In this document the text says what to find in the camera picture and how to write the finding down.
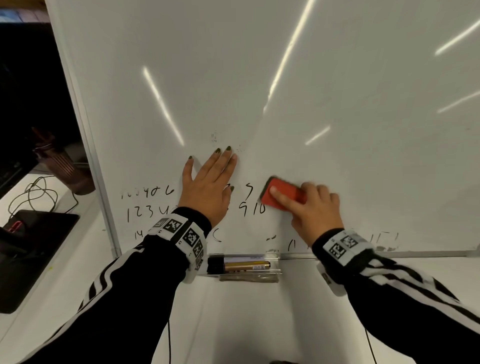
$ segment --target whiteboard frame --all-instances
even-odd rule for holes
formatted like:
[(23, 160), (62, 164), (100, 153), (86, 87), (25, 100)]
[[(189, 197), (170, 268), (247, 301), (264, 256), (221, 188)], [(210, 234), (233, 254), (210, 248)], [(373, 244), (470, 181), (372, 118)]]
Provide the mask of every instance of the whiteboard frame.
[[(115, 222), (111, 210), (110, 203), (108, 201), (107, 189), (103, 180), (98, 155), (95, 148), (95, 143), (92, 135), (92, 130), (88, 121), (87, 112), (82, 101), (80, 88), (78, 86), (76, 77), (71, 64), (71, 56), (69, 48), (67, 46), (67, 40), (63, 36), (62, 24), (57, 13), (56, 7), (50, 3), (50, 0), (46, 0), (48, 14), (51, 19), (51, 26), (55, 40), (57, 42), (58, 51), (63, 66), (65, 79), (67, 82), (68, 90), (77, 118), (78, 126), (84, 143), (88, 163), (92, 172), (92, 177), (98, 196), (100, 199), (100, 208), (105, 220), (105, 226), (110, 240), (112, 255), (114, 258), (119, 257), (122, 254), (117, 231), (115, 228)], [(454, 257), (454, 256), (480, 256), (480, 245), (475, 250), (444, 250), (444, 251), (395, 251), (395, 252), (377, 252), (378, 255), (388, 258), (410, 258), (410, 257)], [(280, 253), (277, 254), (279, 259), (316, 259), (316, 256), (312, 253)]]

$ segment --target white wristband with markers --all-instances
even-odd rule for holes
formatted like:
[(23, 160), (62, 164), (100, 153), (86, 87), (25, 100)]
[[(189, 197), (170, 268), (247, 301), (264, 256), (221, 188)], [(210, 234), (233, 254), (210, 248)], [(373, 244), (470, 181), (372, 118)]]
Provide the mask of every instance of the white wristband with markers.
[(148, 231), (148, 235), (158, 235), (173, 242), (185, 254), (190, 266), (183, 282), (192, 283), (206, 254), (207, 242), (203, 230), (183, 216), (169, 214), (161, 218)]

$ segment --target whiteboard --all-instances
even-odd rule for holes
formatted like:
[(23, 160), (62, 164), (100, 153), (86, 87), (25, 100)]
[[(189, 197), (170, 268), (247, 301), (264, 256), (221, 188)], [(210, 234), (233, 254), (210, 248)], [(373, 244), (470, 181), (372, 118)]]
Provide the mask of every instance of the whiteboard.
[(189, 155), (239, 155), (209, 252), (308, 253), (267, 178), (329, 185), (379, 251), (479, 245), (480, 3), (48, 1), (123, 251)]

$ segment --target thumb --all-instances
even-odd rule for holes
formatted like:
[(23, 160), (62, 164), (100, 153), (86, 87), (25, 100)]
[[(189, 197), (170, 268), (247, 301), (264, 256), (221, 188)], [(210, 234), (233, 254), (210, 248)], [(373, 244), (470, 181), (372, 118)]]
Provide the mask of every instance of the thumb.
[(232, 196), (234, 188), (234, 186), (229, 186), (222, 192), (222, 205), (225, 209), (228, 208), (228, 205), (230, 204), (230, 197)]
[(297, 201), (289, 199), (287, 196), (282, 194), (276, 187), (272, 186), (269, 190), (270, 194), (277, 200), (283, 207), (293, 214), (300, 216), (304, 206)]

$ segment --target person's right hand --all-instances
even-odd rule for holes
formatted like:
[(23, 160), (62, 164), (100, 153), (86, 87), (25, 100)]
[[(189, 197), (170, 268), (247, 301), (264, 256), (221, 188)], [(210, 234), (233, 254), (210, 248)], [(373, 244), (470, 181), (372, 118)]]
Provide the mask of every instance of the person's right hand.
[(324, 185), (315, 186), (305, 182), (302, 189), (307, 193), (307, 202), (301, 203), (290, 200), (276, 187), (271, 187), (269, 192), (282, 206), (293, 215), (292, 226), (300, 237), (312, 247), (324, 232), (335, 228), (343, 228), (340, 217), (340, 197), (331, 194)]

